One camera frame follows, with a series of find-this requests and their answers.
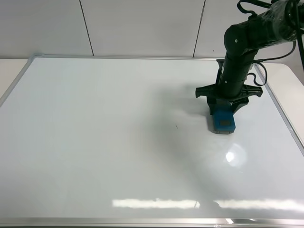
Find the whiteboard frame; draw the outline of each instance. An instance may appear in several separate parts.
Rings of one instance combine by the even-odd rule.
[[[22,78],[28,67],[37,57],[42,58],[85,58],[85,59],[150,59],[150,60],[216,60],[215,58],[179,58],[179,57],[98,57],[72,55],[32,55],[14,81],[0,98],[0,108]],[[259,77],[264,80],[264,74],[257,64],[254,64]],[[265,85],[272,101],[284,120],[289,132],[304,156],[304,145],[295,133],[290,120],[285,115],[276,96],[268,84]],[[297,228],[304,226],[304,219],[234,219],[234,218],[0,218],[0,227],[221,227],[221,228]]]

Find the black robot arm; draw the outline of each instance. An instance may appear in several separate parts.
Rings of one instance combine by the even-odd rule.
[[[263,7],[269,9],[263,14],[256,15],[253,11],[244,10],[240,6],[244,1],[265,4]],[[251,13],[252,16],[248,21],[232,25],[226,31],[224,35],[226,56],[224,60],[217,60],[219,70],[216,83],[196,88],[196,97],[207,97],[210,114],[213,115],[215,133],[234,132],[233,114],[248,104],[249,96],[262,95],[263,90],[258,86],[263,85],[255,80],[258,86],[244,84],[252,64],[262,65],[260,63],[262,60],[254,60],[258,50],[290,41],[294,41],[295,48],[295,40],[298,38],[296,26],[300,27],[304,22],[304,5],[299,4],[297,0],[277,0],[273,4],[258,0],[241,0],[237,6],[243,13]]]

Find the white wall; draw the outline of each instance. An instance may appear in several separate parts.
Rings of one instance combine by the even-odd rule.
[[[81,0],[83,15],[79,0],[0,0],[0,57],[92,55],[90,36],[97,56],[220,58],[226,52],[226,29],[248,18],[238,11],[237,2]],[[265,10],[243,5],[257,13]],[[256,58],[284,55],[291,47],[291,43],[268,47]],[[287,64],[304,83],[298,48],[276,62]]]

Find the blue object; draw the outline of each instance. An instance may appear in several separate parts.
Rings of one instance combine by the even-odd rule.
[[[215,108],[213,113],[213,125],[214,131],[217,134],[230,134],[234,132],[236,125],[230,106],[219,105]]]

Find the whiteboard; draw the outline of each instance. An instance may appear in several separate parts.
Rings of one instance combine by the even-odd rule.
[[[217,69],[35,58],[0,108],[0,218],[304,219],[304,157],[265,88],[209,130],[195,88]]]

